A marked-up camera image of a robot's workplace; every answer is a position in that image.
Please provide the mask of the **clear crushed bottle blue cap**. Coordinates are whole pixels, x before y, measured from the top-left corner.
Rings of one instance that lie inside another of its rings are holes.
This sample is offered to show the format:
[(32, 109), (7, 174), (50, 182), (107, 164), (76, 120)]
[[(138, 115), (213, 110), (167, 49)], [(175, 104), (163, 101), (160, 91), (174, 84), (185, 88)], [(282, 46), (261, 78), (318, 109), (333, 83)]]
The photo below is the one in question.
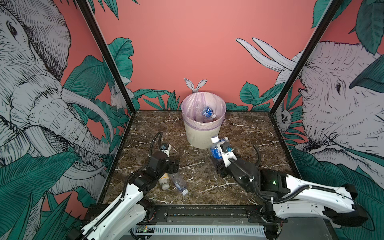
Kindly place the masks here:
[(180, 175), (179, 173), (172, 174), (171, 180), (183, 196), (189, 194), (187, 183), (183, 179), (182, 175)]

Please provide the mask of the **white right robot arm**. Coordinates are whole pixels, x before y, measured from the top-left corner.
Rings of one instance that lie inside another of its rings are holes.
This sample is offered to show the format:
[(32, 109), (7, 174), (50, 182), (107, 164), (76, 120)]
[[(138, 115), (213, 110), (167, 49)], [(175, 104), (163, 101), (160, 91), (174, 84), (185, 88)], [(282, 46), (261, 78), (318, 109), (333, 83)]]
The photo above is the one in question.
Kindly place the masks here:
[(211, 158), (217, 173), (232, 177), (247, 193), (255, 194), (262, 202), (261, 217), (269, 222), (294, 217), (323, 218), (344, 227), (360, 227), (369, 214), (356, 201), (354, 185), (324, 186), (307, 182), (274, 170), (260, 170), (256, 164), (238, 158)]

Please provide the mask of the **blue label white cap bottle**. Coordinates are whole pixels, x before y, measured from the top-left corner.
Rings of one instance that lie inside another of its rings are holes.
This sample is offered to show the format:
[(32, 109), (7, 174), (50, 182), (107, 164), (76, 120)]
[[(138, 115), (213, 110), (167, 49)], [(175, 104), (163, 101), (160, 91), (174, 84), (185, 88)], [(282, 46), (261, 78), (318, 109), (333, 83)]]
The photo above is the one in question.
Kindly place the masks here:
[(215, 119), (217, 116), (214, 113), (212, 108), (205, 105), (197, 106), (196, 110), (197, 110), (197, 117), (199, 118), (202, 117), (203, 119)]

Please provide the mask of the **black frame post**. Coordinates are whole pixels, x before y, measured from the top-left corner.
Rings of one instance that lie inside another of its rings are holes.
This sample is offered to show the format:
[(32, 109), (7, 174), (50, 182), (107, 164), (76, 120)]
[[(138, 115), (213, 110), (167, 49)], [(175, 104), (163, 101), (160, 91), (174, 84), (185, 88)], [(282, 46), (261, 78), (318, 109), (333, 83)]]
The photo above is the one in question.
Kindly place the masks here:
[(335, 16), (337, 10), (339, 7), (342, 5), (343, 1), (342, 0), (334, 0), (330, 1), (329, 4), (327, 5), (325, 12), (323, 13), (320, 22), (316, 26), (315, 31), (313, 32), (308, 44), (306, 45), (305, 49), (303, 50), (303, 53), (295, 65), (294, 69), (292, 70), (292, 73), (290, 74), (288, 80), (286, 81), (281, 93), (279, 94), (276, 102), (274, 103), (273, 107), (271, 108), (269, 114), (274, 115), (276, 111), (278, 110), (278, 107), (280, 104), (283, 102), (285, 96), (291, 89), (292, 85), (295, 83), (296, 79), (299, 76), (299, 73), (305, 66), (307, 60), (313, 53), (316, 45), (322, 38), (324, 32), (328, 28), (329, 24), (331, 23), (333, 17)]
[(107, 63), (107, 66), (109, 68), (109, 70), (111, 71), (111, 74), (114, 78), (114, 80), (116, 81), (122, 95), (123, 95), (123, 98), (127, 104), (127, 107), (129, 109), (129, 112), (131, 114), (135, 114), (136, 113), (136, 110), (135, 110), (135, 107), (131, 101), (131, 98), (129, 97), (128, 93), (127, 93), (127, 88), (125, 87), (123, 81), (122, 81), (122, 77), (120, 75), (120, 72), (117, 68), (117, 65), (112, 57), (112, 54), (109, 50), (109, 47), (105, 41), (105, 38), (99, 28), (99, 25), (94, 17), (94, 14), (92, 12), (92, 9), (91, 9), (91, 6), (89, 4), (88, 1), (83, 1), (83, 0), (77, 0), (76, 1), (101, 53), (102, 53), (102, 56), (103, 58), (106, 60), (106, 63)]

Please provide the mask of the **black frame post right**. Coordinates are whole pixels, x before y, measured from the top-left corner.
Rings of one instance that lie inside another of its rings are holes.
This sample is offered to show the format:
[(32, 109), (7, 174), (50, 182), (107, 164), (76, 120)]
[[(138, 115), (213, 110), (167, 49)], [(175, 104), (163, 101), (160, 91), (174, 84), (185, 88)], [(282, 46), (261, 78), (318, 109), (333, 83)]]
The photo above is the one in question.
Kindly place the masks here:
[(299, 76), (299, 73), (305, 66), (307, 60), (313, 53), (316, 45), (322, 38), (324, 32), (328, 28), (329, 24), (331, 23), (333, 17), (335, 16), (337, 10), (339, 7), (342, 5), (343, 1), (342, 0), (334, 0), (330, 1), (329, 4), (327, 5), (325, 12), (323, 13), (320, 22), (316, 26), (315, 31), (313, 32), (308, 44), (306, 45), (305, 49), (303, 50), (303, 53), (295, 65), (294, 69), (292, 70), (292, 73), (290, 74), (288, 80), (286, 81), (281, 93), (279, 94), (276, 102), (274, 103), (273, 107), (271, 108), (269, 114), (274, 115), (276, 111), (278, 110), (278, 107), (280, 104), (283, 102), (285, 96), (291, 89), (292, 85), (295, 83), (296, 79)]

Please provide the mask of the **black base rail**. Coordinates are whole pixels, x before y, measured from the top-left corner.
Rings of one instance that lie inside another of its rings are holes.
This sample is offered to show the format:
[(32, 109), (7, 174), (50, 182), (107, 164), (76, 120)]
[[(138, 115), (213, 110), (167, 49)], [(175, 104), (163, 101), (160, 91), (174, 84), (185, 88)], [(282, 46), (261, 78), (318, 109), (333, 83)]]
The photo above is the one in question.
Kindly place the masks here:
[[(106, 207), (107, 205), (101, 205), (91, 208), (91, 215), (95, 218)], [(261, 209), (261, 206), (256, 205), (155, 205), (154, 218), (136, 225), (263, 226), (265, 235), (280, 234), (287, 220), (277, 219), (269, 222), (260, 216)]]

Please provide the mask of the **black frame post left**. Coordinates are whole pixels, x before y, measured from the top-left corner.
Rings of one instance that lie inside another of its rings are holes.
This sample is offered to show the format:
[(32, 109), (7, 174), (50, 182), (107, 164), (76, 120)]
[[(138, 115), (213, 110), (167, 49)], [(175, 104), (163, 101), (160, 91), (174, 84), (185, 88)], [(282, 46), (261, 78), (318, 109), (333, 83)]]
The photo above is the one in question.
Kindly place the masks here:
[(105, 38), (99, 28), (99, 25), (94, 17), (94, 14), (92, 12), (92, 9), (91, 9), (91, 6), (89, 4), (88, 1), (83, 1), (83, 0), (77, 0), (76, 1), (101, 53), (102, 53), (102, 56), (103, 58), (106, 60), (106, 63), (107, 63), (107, 66), (109, 68), (109, 70), (111, 71), (111, 74), (114, 78), (114, 80), (116, 81), (122, 95), (123, 95), (123, 98), (127, 104), (127, 107), (129, 109), (129, 112), (131, 114), (135, 114), (136, 113), (136, 110), (135, 110), (135, 107), (131, 101), (131, 98), (129, 97), (128, 93), (127, 93), (127, 88), (125, 87), (123, 81), (122, 81), (122, 77), (120, 75), (120, 72), (117, 68), (117, 65), (112, 57), (112, 54), (109, 50), (109, 47), (105, 41)]

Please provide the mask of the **purple plastic bin liner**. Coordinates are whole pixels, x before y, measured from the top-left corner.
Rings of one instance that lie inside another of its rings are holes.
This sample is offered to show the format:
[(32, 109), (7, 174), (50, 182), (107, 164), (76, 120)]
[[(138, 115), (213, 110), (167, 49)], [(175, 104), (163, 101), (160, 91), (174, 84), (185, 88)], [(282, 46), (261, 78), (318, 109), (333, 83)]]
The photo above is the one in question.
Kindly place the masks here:
[(220, 127), (227, 110), (224, 100), (213, 93), (200, 91), (207, 80), (201, 80), (197, 86), (189, 79), (185, 78), (184, 81), (192, 90), (192, 94), (181, 104), (185, 124), (199, 131), (210, 131)]

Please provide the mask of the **white ribbed trash bin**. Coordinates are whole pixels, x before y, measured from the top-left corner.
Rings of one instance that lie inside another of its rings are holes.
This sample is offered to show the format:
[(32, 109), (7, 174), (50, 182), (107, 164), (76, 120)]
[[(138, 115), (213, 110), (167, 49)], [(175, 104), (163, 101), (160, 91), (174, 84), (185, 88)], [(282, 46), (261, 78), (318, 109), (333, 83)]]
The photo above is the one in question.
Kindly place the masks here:
[(212, 130), (197, 130), (184, 123), (187, 140), (191, 146), (198, 149), (209, 149), (212, 145), (211, 138), (218, 136), (221, 126)]

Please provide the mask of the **beige label pill bottle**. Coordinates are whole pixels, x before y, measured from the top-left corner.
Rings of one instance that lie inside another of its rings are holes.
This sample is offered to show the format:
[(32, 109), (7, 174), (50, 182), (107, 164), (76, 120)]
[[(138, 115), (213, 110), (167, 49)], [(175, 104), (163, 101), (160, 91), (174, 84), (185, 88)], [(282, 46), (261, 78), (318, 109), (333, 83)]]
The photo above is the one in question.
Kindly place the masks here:
[(163, 190), (168, 190), (170, 188), (170, 178), (167, 173), (160, 177), (159, 184)]

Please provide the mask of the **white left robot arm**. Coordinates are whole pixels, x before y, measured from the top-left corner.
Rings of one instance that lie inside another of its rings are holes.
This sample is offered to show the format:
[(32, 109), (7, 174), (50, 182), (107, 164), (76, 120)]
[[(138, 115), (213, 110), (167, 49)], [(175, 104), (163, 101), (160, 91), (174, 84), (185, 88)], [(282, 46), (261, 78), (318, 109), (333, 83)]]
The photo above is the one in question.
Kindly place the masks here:
[(122, 193), (81, 230), (71, 230), (66, 239), (118, 240), (136, 224), (152, 220), (155, 204), (145, 195), (164, 174), (178, 170), (179, 161), (170, 158), (169, 149), (150, 154), (148, 163), (126, 178)]

